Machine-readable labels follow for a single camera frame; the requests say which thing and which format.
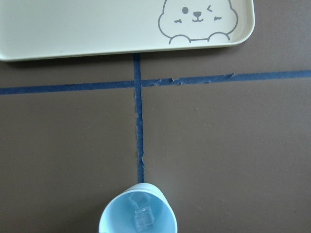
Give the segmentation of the clear ice cube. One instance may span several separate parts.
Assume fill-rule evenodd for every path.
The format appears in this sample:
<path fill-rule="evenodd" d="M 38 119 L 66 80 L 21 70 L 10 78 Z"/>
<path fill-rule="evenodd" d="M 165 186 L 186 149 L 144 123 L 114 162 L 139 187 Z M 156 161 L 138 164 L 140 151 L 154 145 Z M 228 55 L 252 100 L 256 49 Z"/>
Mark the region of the clear ice cube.
<path fill-rule="evenodd" d="M 133 192 L 129 196 L 129 200 L 136 210 L 140 210 L 149 205 L 150 197 L 144 192 Z"/>
<path fill-rule="evenodd" d="M 135 228 L 138 232 L 148 230 L 153 227 L 154 217 L 149 206 L 144 207 L 135 212 L 134 215 Z"/>

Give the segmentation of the light blue plastic cup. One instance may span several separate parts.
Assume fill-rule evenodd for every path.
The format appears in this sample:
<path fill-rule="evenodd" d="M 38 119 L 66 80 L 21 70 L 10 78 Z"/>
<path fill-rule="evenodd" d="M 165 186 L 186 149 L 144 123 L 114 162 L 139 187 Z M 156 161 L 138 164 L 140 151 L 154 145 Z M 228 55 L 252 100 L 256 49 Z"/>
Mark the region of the light blue plastic cup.
<path fill-rule="evenodd" d="M 109 202 L 101 215 L 98 232 L 176 233 L 178 225 L 161 190 L 150 183 L 139 183 Z"/>

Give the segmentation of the cream bear serving tray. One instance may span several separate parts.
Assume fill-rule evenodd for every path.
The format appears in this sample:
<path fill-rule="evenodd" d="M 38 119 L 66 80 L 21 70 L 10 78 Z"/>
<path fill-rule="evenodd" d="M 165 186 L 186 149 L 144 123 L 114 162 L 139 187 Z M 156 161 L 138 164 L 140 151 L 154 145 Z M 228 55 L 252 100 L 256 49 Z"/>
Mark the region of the cream bear serving tray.
<path fill-rule="evenodd" d="M 231 47 L 254 27 L 252 0 L 3 0 L 0 59 Z"/>

